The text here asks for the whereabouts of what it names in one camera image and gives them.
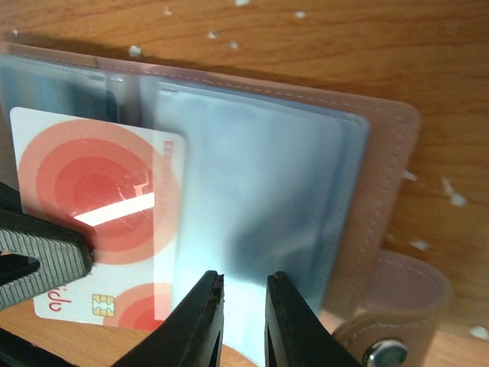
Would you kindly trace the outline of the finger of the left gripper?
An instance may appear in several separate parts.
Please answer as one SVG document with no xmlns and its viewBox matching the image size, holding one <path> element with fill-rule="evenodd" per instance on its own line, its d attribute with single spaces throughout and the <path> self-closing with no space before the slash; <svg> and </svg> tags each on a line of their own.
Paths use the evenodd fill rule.
<svg viewBox="0 0 489 367">
<path fill-rule="evenodd" d="M 87 276 L 92 252 L 80 232 L 24 213 L 1 184 L 1 309 Z"/>
</svg>

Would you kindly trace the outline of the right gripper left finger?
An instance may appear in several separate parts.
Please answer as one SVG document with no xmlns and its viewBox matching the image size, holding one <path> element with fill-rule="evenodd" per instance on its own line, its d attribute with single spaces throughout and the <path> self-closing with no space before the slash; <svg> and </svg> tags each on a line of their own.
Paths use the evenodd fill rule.
<svg viewBox="0 0 489 367">
<path fill-rule="evenodd" d="M 218 366 L 224 326 L 224 276 L 207 271 L 168 318 L 116 366 Z"/>
</svg>

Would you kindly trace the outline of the blue credit card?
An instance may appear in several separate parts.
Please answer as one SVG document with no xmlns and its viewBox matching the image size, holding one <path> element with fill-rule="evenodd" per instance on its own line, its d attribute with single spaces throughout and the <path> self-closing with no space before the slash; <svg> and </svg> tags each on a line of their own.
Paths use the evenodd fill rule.
<svg viewBox="0 0 489 367">
<path fill-rule="evenodd" d="M 15 107 L 45 112 L 118 121 L 115 94 L 106 86 L 104 76 L 65 73 L 43 69 L 40 73 L 1 68 L 1 101 L 6 117 Z"/>
</svg>

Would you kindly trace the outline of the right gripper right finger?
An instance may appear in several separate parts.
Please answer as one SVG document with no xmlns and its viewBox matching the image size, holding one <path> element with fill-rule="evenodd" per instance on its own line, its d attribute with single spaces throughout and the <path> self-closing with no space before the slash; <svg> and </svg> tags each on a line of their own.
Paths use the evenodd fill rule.
<svg viewBox="0 0 489 367">
<path fill-rule="evenodd" d="M 323 327 L 293 282 L 282 271 L 267 277 L 265 365 L 360 365 Z"/>
</svg>

